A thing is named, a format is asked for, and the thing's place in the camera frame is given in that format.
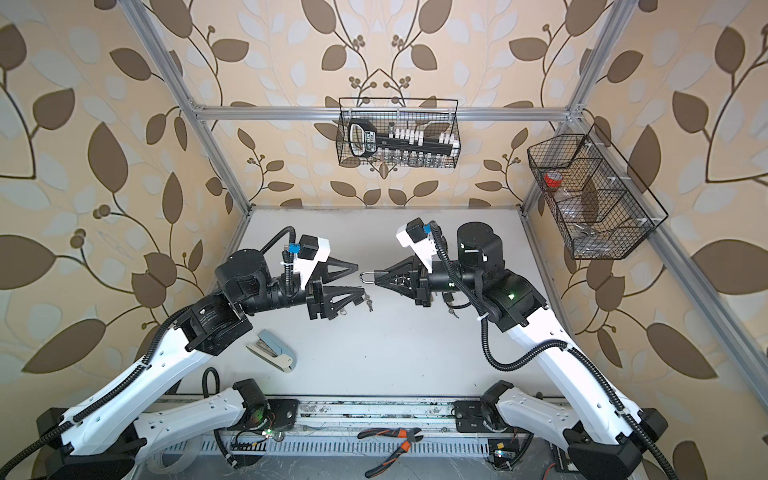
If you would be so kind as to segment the black padlock with keys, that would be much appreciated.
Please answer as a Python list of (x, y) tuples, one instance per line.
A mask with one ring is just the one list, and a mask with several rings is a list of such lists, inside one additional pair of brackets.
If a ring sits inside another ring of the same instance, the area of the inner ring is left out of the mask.
[(368, 310), (370, 312), (373, 312), (374, 311), (373, 302), (372, 302), (372, 300), (371, 300), (371, 298), (370, 298), (370, 296), (368, 294), (364, 294), (363, 295), (363, 301), (366, 304)]

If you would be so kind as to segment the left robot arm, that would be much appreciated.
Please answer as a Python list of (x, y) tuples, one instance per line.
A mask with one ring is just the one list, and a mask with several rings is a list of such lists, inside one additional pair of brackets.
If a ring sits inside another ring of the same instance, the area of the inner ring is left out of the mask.
[(147, 408), (188, 373), (252, 329), (263, 312), (306, 307), (310, 319), (334, 319), (366, 300), (361, 287), (337, 286), (358, 265), (330, 254), (325, 238), (280, 230), (260, 249), (240, 249), (215, 270), (217, 289), (170, 315), (143, 356), (91, 398), (51, 408), (40, 437), (1, 468), (7, 476), (44, 447), (49, 479), (123, 479), (153, 452), (208, 431), (247, 426), (267, 401), (253, 380), (166, 412)]

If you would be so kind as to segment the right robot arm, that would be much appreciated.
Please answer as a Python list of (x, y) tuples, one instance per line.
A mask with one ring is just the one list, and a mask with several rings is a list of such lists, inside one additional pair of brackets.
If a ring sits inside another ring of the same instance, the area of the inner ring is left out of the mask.
[(668, 423), (620, 392), (562, 328), (545, 297), (505, 266), (502, 239), (483, 222), (457, 230), (451, 258), (439, 225), (416, 218), (396, 238), (411, 257), (373, 274), (375, 285), (428, 307), (432, 296), (462, 293), (480, 324), (490, 366), (513, 372), (537, 363), (564, 395), (558, 406), (498, 381), (481, 398), (488, 428), (518, 427), (566, 452), (587, 479), (627, 479), (650, 454), (667, 478), (677, 473), (657, 446)]

